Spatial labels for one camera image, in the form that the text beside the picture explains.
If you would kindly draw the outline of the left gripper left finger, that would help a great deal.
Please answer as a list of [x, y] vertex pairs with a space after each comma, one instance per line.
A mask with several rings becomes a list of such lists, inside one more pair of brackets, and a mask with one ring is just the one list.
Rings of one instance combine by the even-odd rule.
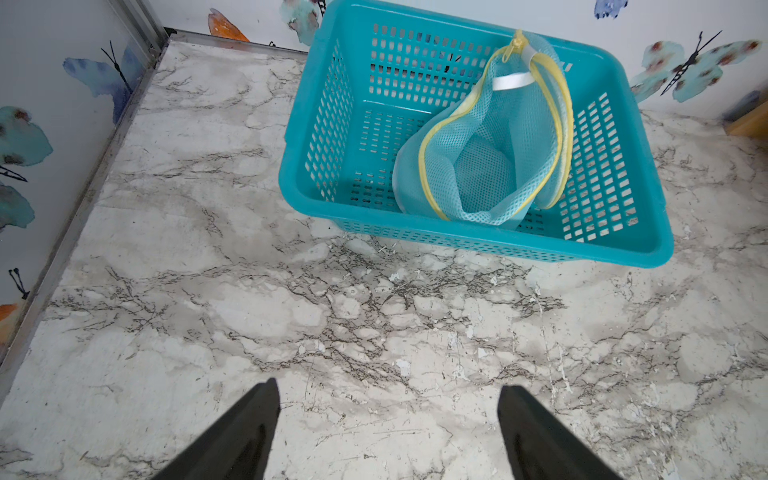
[[255, 385], [157, 479], [262, 479], [280, 415], [277, 381]]

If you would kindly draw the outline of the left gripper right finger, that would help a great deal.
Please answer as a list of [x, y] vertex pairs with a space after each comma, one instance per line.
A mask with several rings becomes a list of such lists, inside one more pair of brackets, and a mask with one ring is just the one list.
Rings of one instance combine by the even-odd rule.
[[514, 478], [620, 479], [525, 388], [504, 386], [497, 416]]

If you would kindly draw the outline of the teal mesh laundry bag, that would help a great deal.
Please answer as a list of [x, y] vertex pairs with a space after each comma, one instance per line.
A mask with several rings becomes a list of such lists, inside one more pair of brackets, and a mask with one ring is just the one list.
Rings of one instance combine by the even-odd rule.
[[548, 210], [571, 170], [574, 112], [554, 48], [519, 30], [466, 98], [398, 151], [392, 189], [408, 215], [514, 230]]

